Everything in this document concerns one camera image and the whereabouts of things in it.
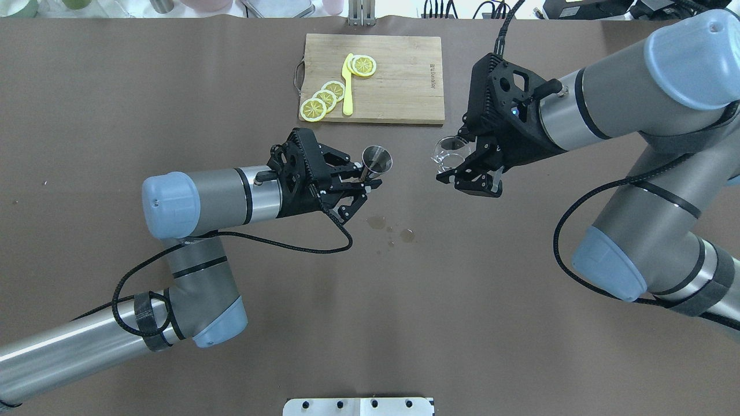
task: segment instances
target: tabletop surface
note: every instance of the tabletop surface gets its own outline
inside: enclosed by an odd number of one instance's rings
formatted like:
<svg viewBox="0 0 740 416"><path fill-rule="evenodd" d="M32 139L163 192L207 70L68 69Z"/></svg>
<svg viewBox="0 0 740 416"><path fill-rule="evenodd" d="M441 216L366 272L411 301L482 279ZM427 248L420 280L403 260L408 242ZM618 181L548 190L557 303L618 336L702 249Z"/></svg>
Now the tabletop surface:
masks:
<svg viewBox="0 0 740 416"><path fill-rule="evenodd" d="M110 299L156 253L141 211L148 176L263 164L291 128L359 158L394 158L336 255L225 240L249 316L211 349L190 340L29 400L21 415L280 415L292 397L422 395L444 415L736 415L740 346L704 322L611 301L564 276L560 215L622 177L636 135L517 167L499 199L434 179L434 144L465 111L471 65L498 21L0 21L0 343ZM515 21L506 57L560 77L647 36L644 22ZM309 124L293 72L307 33L441 36L442 127ZM572 253L606 197L562 236ZM740 252L737 189L696 232ZM402 233L414 233L407 242ZM321 214L243 227L329 248ZM166 265L128 293L171 283Z"/></svg>

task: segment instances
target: metal bracket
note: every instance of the metal bracket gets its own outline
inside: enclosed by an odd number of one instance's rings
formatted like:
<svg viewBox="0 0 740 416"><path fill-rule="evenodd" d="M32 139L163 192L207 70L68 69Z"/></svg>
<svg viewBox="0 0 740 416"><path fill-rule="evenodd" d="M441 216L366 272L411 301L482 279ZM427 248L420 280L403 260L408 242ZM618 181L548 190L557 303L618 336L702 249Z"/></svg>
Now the metal bracket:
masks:
<svg viewBox="0 0 740 416"><path fill-rule="evenodd" d="M349 26L375 26L375 0L349 0Z"/></svg>
<svg viewBox="0 0 740 416"><path fill-rule="evenodd" d="M430 397L291 399L283 416L434 416Z"/></svg>

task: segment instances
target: green object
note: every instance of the green object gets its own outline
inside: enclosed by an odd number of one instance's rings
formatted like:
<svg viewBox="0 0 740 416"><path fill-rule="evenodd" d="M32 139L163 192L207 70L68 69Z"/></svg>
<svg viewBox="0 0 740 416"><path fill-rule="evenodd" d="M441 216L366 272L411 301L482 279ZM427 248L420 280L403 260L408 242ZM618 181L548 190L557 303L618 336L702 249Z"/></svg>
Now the green object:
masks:
<svg viewBox="0 0 740 416"><path fill-rule="evenodd" d="M38 12L38 2L29 0L23 7L19 8L22 1L0 0L0 17L34 17Z"/></svg>
<svg viewBox="0 0 740 416"><path fill-rule="evenodd" d="M88 5L90 5L90 2L93 0L61 0L62 3L64 3L65 6L69 7L72 10L80 10L84 9Z"/></svg>

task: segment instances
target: water spill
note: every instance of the water spill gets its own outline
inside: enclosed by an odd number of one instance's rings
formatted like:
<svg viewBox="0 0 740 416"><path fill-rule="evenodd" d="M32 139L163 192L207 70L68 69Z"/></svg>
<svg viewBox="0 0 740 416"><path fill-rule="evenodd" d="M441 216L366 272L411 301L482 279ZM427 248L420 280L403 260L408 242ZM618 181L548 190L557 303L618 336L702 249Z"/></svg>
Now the water spill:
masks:
<svg viewBox="0 0 740 416"><path fill-rule="evenodd" d="M368 225L373 229L383 229L386 227L386 217L376 215L366 219Z"/></svg>
<svg viewBox="0 0 740 416"><path fill-rule="evenodd" d="M414 232L410 229L404 229L401 232L401 240L403 240L404 243L411 243L414 238L416 238L416 235L414 235Z"/></svg>

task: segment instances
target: light blue plastic cap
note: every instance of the light blue plastic cap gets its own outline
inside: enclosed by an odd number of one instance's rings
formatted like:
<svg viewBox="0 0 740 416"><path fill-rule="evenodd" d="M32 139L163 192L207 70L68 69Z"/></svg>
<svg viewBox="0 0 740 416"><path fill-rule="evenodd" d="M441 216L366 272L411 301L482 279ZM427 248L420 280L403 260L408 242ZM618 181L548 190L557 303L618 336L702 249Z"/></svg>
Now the light blue plastic cap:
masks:
<svg viewBox="0 0 740 416"><path fill-rule="evenodd" d="M645 42L645 63L680 104L725 107L740 99L740 21L715 9L658 29Z"/></svg>
<svg viewBox="0 0 740 416"><path fill-rule="evenodd" d="M596 227L586 230L586 237L573 255L573 267L592 284L623 301L632 302L648 290L632 260Z"/></svg>
<svg viewBox="0 0 740 416"><path fill-rule="evenodd" d="M147 178L141 185L141 203L149 232L160 240L187 237L201 216L198 189L182 172Z"/></svg>
<svg viewBox="0 0 740 416"><path fill-rule="evenodd" d="M246 322L244 303L240 296L192 340L200 348L208 348L239 335L246 328Z"/></svg>

